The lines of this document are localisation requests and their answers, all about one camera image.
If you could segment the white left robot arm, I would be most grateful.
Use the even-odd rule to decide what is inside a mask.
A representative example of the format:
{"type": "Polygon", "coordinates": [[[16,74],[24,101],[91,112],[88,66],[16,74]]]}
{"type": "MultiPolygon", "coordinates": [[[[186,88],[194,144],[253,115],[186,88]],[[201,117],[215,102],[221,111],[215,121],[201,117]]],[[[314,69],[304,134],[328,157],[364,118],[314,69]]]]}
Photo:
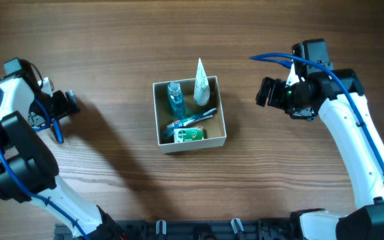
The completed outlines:
{"type": "Polygon", "coordinates": [[[38,136],[52,129],[64,138],[60,119],[78,113],[72,91],[54,90],[36,66],[18,57],[0,78],[0,199],[29,203],[64,223],[75,239],[126,239],[125,231],[98,205],[75,192],[59,174],[57,161],[38,136]]]}

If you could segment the blue liquid bottle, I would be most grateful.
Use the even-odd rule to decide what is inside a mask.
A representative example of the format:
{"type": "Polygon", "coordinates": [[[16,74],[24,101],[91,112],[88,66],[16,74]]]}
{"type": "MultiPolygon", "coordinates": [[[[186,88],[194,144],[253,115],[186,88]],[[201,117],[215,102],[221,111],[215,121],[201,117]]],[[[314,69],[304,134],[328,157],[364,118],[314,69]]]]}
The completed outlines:
{"type": "Polygon", "coordinates": [[[171,106],[171,112],[176,119],[185,117],[185,104],[181,85],[177,81],[167,84],[167,94],[171,106]]]}

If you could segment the green soap packet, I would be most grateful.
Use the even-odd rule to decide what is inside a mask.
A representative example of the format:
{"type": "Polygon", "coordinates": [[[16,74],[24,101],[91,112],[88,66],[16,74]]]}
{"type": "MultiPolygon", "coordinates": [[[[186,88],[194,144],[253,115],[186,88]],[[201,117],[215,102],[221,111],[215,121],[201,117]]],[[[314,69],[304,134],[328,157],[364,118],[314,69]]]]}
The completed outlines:
{"type": "Polygon", "coordinates": [[[178,128],[173,130],[175,143],[203,140],[205,138],[202,127],[178,128]]]}

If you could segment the white lotion tube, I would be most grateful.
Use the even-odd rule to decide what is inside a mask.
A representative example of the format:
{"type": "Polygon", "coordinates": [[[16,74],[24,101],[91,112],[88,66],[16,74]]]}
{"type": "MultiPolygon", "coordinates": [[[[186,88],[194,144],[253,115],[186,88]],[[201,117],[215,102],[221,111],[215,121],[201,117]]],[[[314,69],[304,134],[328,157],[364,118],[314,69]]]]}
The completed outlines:
{"type": "Polygon", "coordinates": [[[198,60],[197,72],[195,76],[194,101],[199,106],[205,106],[209,102],[210,88],[207,74],[202,60],[198,60]]]}

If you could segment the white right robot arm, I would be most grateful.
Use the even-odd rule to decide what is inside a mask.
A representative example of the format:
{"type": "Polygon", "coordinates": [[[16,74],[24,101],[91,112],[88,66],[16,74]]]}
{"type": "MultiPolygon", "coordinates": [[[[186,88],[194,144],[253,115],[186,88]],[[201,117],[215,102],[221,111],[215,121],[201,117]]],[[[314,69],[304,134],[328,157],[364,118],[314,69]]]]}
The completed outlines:
{"type": "Polygon", "coordinates": [[[258,55],[256,60],[290,71],[286,80],[264,78],[256,103],[280,109],[292,119],[320,118],[336,143],[353,187],[356,208],[352,213],[292,212],[285,225],[287,236],[384,239],[384,144],[356,72],[335,69],[323,39],[297,43],[289,54],[258,55]]]}

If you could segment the small blue item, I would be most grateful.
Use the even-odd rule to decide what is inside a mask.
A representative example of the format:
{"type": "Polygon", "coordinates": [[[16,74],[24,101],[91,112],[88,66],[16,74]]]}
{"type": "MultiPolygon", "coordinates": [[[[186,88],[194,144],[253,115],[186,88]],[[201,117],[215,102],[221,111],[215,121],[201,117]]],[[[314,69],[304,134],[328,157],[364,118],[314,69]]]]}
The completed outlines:
{"type": "Polygon", "coordinates": [[[176,120],[167,125],[166,130],[164,130],[164,132],[162,133],[162,137],[164,139],[168,139],[173,135],[175,129],[187,127],[189,125],[192,125],[193,123],[196,123],[205,119],[210,119],[213,117],[213,115],[216,112],[217,112],[217,109],[212,108],[204,113],[200,113],[200,114],[192,115],[190,117],[186,117],[184,119],[176,120]]]}

